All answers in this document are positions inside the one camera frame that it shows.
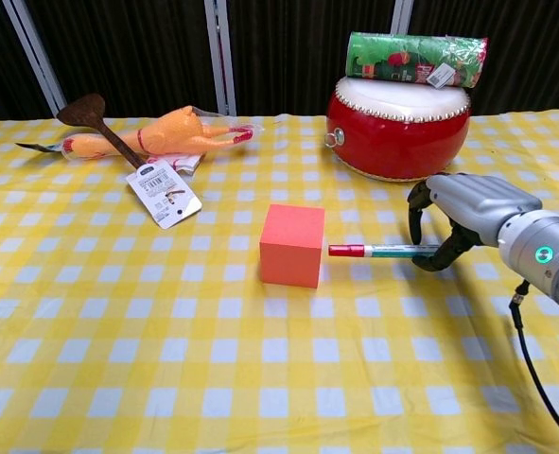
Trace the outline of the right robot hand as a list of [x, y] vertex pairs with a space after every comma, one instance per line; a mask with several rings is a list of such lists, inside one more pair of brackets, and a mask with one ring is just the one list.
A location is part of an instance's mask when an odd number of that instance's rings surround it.
[[494, 176], [439, 173], [417, 183], [407, 197], [411, 242], [422, 239], [423, 210], [436, 205], [449, 219], [451, 235], [432, 256], [416, 255], [424, 271], [442, 271], [476, 246], [496, 247], [498, 233], [512, 217], [543, 207], [534, 195]]

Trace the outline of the red-capped marker pen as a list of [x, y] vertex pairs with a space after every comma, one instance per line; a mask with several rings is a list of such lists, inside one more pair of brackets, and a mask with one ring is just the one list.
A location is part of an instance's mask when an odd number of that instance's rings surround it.
[[377, 258], [414, 258], [433, 256], [439, 245], [380, 245], [380, 244], [341, 244], [329, 245], [329, 256], [377, 257]]

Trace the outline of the orange pink cube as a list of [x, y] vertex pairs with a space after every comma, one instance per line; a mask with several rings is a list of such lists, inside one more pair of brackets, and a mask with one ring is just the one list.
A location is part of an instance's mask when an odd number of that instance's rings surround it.
[[259, 239], [264, 283], [316, 288], [319, 283], [325, 211], [272, 203]]

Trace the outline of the red drum with white skin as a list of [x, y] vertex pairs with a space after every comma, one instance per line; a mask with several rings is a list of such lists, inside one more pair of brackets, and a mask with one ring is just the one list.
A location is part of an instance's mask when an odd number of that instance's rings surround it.
[[370, 178], [421, 180], [459, 153], [470, 111], [462, 88], [344, 77], [328, 104], [325, 145]]

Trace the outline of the green chips can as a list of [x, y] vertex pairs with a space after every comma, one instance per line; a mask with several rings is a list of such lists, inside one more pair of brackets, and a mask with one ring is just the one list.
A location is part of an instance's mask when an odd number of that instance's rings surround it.
[[345, 75], [430, 85], [473, 88], [488, 49], [486, 38], [353, 32]]

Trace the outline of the white red-striped packet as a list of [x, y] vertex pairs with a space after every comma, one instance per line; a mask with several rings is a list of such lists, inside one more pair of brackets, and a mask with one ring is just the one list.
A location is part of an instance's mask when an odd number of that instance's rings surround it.
[[176, 172], [192, 175], [200, 165], [204, 158], [204, 154], [172, 153], [163, 155], [162, 158], [167, 161]]

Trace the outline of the orange rubber chicken toy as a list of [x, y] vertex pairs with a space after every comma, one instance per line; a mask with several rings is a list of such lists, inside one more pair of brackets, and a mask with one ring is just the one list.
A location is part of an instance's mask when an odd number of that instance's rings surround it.
[[[236, 118], [186, 106], [128, 131], [121, 140], [146, 158], [203, 155], [233, 148], [254, 138], [261, 128]], [[77, 133], [63, 139], [60, 152], [67, 158], [98, 159], [119, 151], [100, 134]]]

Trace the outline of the white spatula label card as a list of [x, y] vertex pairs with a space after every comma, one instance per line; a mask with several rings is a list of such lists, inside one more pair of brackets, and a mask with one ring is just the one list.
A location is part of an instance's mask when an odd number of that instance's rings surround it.
[[200, 199], [166, 161], [138, 167], [126, 181], [154, 222], [166, 230], [197, 214]]

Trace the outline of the yellow checked tablecloth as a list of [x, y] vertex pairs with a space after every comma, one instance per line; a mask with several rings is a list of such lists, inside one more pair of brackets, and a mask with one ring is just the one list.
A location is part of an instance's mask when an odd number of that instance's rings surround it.
[[396, 244], [410, 191], [338, 162], [321, 117], [260, 123], [163, 230], [124, 161], [40, 155], [24, 143], [64, 126], [0, 122], [0, 454], [559, 454], [494, 249], [260, 281], [272, 203], [322, 207], [326, 243]]

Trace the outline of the black curtain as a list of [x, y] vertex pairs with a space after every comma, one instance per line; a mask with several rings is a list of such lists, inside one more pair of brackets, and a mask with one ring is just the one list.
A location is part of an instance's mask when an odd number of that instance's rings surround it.
[[[67, 101], [111, 117], [215, 110], [204, 0], [24, 0]], [[354, 31], [389, 31], [396, 0], [226, 0], [241, 115], [323, 114]], [[484, 38], [476, 115], [559, 109], [559, 0], [413, 0], [409, 31]], [[0, 0], [0, 120], [51, 115]]]

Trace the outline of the dark wooden spatula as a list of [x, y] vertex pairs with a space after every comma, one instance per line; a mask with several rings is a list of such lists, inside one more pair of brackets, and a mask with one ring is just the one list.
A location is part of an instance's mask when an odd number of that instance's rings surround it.
[[105, 124], [104, 112], [103, 97], [89, 94], [63, 107], [56, 117], [65, 125], [98, 131], [134, 168], [139, 168], [145, 161]]

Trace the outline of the aluminium frame post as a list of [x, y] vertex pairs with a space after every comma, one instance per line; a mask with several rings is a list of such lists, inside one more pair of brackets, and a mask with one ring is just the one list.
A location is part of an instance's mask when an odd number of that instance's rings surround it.
[[414, 0], [394, 0], [390, 33], [407, 35], [411, 21]]
[[66, 100], [25, 0], [2, 0], [7, 15], [26, 54], [44, 99], [53, 116], [66, 106]]
[[236, 91], [227, 0], [203, 0], [211, 65], [220, 114], [236, 116]]

